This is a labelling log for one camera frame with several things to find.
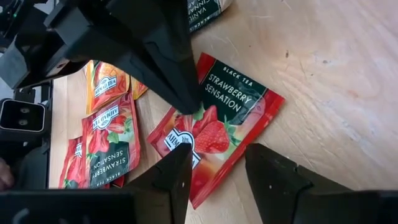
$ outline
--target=light wooden surface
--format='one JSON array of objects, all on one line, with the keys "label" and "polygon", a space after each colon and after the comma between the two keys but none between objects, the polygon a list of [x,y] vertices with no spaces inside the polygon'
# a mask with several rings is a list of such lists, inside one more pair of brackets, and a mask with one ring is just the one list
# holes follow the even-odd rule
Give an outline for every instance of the light wooden surface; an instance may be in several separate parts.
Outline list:
[{"label": "light wooden surface", "polygon": [[[352,189],[398,189],[398,14],[396,0],[235,0],[194,36],[206,52],[286,97],[257,142]],[[67,140],[81,135],[82,73],[56,80],[50,186]],[[145,141],[169,105],[149,91],[137,102],[142,144],[134,178],[159,156]],[[187,223],[260,223],[236,164]]]}]

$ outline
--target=strawberry sensation tea packet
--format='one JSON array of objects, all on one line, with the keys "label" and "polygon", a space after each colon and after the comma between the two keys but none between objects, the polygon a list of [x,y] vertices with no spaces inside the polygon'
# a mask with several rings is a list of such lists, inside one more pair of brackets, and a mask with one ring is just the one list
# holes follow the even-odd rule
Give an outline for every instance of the strawberry sensation tea packet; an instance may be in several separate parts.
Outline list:
[{"label": "strawberry sensation tea packet", "polygon": [[85,187],[98,188],[137,167],[140,158],[136,109],[130,93],[82,120]]},{"label": "strawberry sensation tea packet", "polygon": [[82,137],[68,141],[67,155],[63,162],[60,176],[60,189],[77,189],[83,184],[83,150]]},{"label": "strawberry sensation tea packet", "polygon": [[108,63],[91,60],[86,66],[87,114],[98,111],[129,91],[130,76]]},{"label": "strawberry sensation tea packet", "polygon": [[201,109],[182,115],[171,108],[148,137],[162,157],[181,142],[191,143],[194,208],[221,183],[284,102],[277,93],[207,54],[202,53],[197,70]]}]

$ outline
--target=white logo emblem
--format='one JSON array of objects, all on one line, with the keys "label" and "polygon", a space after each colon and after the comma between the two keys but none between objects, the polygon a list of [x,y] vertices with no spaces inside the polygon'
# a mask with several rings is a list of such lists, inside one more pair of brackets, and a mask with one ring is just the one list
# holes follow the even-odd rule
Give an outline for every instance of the white logo emblem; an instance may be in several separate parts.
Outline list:
[{"label": "white logo emblem", "polygon": [[81,143],[79,143],[76,146],[75,156],[78,156],[79,158],[81,158],[82,155],[83,155],[83,150],[81,150]]},{"label": "white logo emblem", "polygon": [[112,89],[116,86],[116,77],[104,77],[99,81],[99,85],[94,90],[94,97],[100,96],[107,90]]},{"label": "white logo emblem", "polygon": [[170,151],[174,150],[181,143],[190,143],[192,146],[192,169],[195,168],[201,160],[201,157],[194,151],[195,149],[195,139],[193,135],[188,131],[180,132],[177,129],[173,128],[173,130],[166,136],[164,139],[164,143],[170,149]]},{"label": "white logo emblem", "polygon": [[119,115],[119,107],[116,105],[111,109],[101,113],[97,118],[93,121],[93,130],[100,129],[104,130],[111,123],[112,119]]}]

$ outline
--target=wooden table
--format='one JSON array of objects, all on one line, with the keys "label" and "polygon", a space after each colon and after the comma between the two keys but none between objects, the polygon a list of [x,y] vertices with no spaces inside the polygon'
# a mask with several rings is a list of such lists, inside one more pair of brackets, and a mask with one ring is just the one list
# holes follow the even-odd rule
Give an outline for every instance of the wooden table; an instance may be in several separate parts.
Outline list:
[{"label": "wooden table", "polygon": [[[257,140],[352,189],[398,189],[398,14],[396,0],[235,0],[194,36],[206,52],[287,102]],[[81,135],[83,72],[54,82],[50,186],[67,140]],[[160,159],[146,136],[169,105],[152,91],[137,102],[138,176]],[[244,159],[187,223],[260,223]]]}]

